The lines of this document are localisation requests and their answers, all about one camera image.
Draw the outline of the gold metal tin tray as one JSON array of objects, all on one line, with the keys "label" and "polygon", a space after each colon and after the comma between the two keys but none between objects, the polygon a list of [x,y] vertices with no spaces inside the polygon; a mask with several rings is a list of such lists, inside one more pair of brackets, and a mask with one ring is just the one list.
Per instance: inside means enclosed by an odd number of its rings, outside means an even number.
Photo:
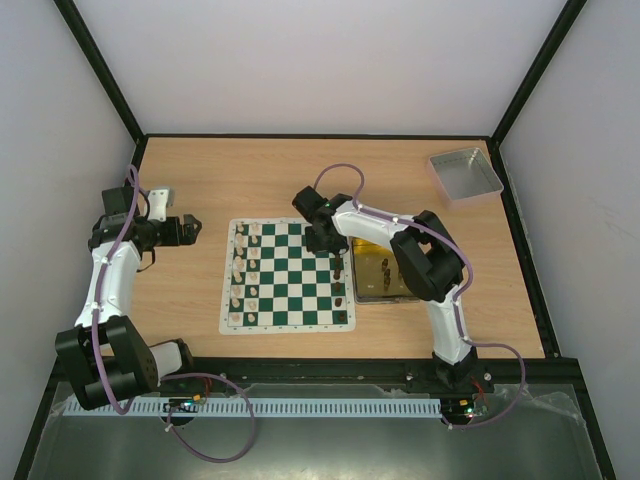
[{"label": "gold metal tin tray", "polygon": [[357,303],[419,301],[406,286],[392,251],[360,238],[352,238],[350,248]]}]

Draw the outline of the green white chess board mat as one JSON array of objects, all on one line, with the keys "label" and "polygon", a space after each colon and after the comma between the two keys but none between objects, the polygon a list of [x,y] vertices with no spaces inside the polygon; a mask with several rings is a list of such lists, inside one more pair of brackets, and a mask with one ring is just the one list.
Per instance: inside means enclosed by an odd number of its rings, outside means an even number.
[{"label": "green white chess board mat", "polygon": [[226,240],[219,332],[343,333],[356,327],[348,252],[311,253],[302,218],[237,218]]}]

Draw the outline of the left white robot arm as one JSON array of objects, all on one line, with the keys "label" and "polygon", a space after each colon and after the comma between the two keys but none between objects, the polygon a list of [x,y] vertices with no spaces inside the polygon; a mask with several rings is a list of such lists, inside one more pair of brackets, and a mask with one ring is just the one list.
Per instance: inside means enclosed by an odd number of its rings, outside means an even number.
[{"label": "left white robot arm", "polygon": [[103,191],[104,212],[88,240],[93,270],[85,304],[73,328],[56,336],[58,360],[86,410],[154,392],[162,378],[194,365],[183,340],[150,346],[129,314],[144,254],[195,244],[202,224],[191,214],[168,215],[174,201],[169,187],[143,199],[143,208],[135,207],[131,186]]}]

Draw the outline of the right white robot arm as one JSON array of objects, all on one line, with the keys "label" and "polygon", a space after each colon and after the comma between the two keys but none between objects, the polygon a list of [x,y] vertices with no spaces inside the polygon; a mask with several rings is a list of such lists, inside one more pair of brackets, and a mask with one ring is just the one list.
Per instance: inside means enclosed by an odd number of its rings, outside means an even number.
[{"label": "right white robot arm", "polygon": [[310,186],[297,193],[292,205],[309,223],[305,241],[313,254],[342,253],[354,238],[393,253],[406,287],[426,303],[438,384],[450,392],[466,385],[477,361],[461,306],[466,257],[437,215],[393,214],[345,194],[327,199]]}]

